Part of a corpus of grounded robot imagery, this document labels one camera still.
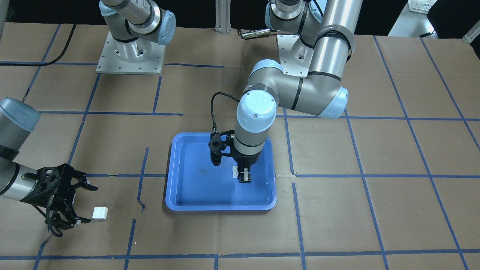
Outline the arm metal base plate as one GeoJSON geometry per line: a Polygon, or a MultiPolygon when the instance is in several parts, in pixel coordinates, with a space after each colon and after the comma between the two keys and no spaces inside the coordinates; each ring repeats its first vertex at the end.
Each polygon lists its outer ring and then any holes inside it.
{"type": "Polygon", "coordinates": [[[305,78],[314,49],[303,44],[298,35],[277,35],[277,45],[283,73],[305,78]]]}
{"type": "Polygon", "coordinates": [[[165,45],[137,39],[122,43],[108,33],[96,72],[117,75],[161,75],[165,45]]]}

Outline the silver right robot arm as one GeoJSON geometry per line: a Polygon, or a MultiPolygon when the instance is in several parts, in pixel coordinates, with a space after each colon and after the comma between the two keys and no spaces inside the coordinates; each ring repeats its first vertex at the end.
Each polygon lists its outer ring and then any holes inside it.
{"type": "MultiPolygon", "coordinates": [[[[118,59],[139,63],[154,58],[155,46],[173,39],[176,18],[152,0],[101,0],[100,12],[114,39],[118,59]]],[[[48,230],[62,237],[64,230],[88,218],[75,213],[73,201],[77,188],[96,191],[86,173],[69,164],[32,169],[14,161],[19,149],[34,130],[41,115],[26,103],[6,97],[1,100],[1,197],[32,205],[41,211],[48,230]]]]}

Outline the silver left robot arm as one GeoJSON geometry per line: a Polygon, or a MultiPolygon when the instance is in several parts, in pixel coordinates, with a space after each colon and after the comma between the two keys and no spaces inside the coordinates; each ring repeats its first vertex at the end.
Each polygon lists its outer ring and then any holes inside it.
{"type": "Polygon", "coordinates": [[[315,7],[314,0],[268,2],[266,25],[298,35],[303,48],[294,55],[308,70],[293,75],[275,60],[257,62],[238,99],[235,129],[219,133],[213,124],[211,162],[219,166],[221,157],[233,158],[239,183],[252,181],[251,166],[259,159],[277,107],[325,119],[339,118],[346,108],[348,90],[341,87],[341,77],[356,47],[354,31],[362,1],[328,0],[322,12],[315,7]]]}

